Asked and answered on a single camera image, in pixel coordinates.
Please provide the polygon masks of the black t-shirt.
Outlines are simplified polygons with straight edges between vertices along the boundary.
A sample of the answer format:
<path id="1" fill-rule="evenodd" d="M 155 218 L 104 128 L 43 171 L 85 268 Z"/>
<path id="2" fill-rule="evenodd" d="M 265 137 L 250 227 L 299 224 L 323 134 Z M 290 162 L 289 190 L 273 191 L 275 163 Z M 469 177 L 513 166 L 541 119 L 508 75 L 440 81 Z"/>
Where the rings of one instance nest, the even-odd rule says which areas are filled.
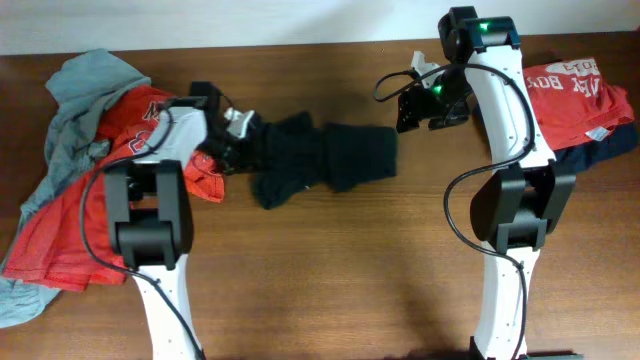
<path id="1" fill-rule="evenodd" d="M 313 124 L 302 112 L 257 126 L 249 158 L 251 191 L 265 210 L 325 183 L 334 192 L 397 175 L 398 134 L 388 126 Z"/>

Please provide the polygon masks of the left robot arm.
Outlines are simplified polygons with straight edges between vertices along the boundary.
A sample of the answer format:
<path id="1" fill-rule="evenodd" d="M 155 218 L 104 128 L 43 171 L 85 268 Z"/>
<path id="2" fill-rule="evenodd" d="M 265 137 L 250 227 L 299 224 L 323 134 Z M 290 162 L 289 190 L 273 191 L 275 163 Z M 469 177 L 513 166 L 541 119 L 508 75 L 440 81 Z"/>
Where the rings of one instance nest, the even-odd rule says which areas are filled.
<path id="1" fill-rule="evenodd" d="M 194 223 L 184 172 L 197 150 L 224 161 L 245 144 L 260 122 L 239 110 L 208 82 L 158 107 L 158 124 L 143 148 L 104 171 L 107 230 L 121 270 L 135 282 L 155 359 L 202 359 L 187 286 Z"/>

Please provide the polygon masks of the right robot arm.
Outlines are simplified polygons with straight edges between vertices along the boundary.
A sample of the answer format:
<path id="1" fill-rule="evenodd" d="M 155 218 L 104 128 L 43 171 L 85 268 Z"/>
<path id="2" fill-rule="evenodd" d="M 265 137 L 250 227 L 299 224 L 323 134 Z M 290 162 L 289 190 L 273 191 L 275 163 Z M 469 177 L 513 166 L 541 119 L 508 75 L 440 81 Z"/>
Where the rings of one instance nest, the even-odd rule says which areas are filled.
<path id="1" fill-rule="evenodd" d="M 420 53 L 395 92 L 398 132 L 427 121 L 432 130 L 464 123 L 474 97 L 489 142 L 490 164 L 468 170 L 454 188 L 489 175 L 470 204 L 474 233 L 454 234 L 484 257 L 478 325 L 461 359 L 529 359 L 525 340 L 534 267 L 575 186 L 575 173 L 560 165 L 534 115 L 522 68 L 521 41 L 510 17 L 481 18 L 472 6 L 453 7 L 438 23 L 447 64 L 426 64 Z"/>

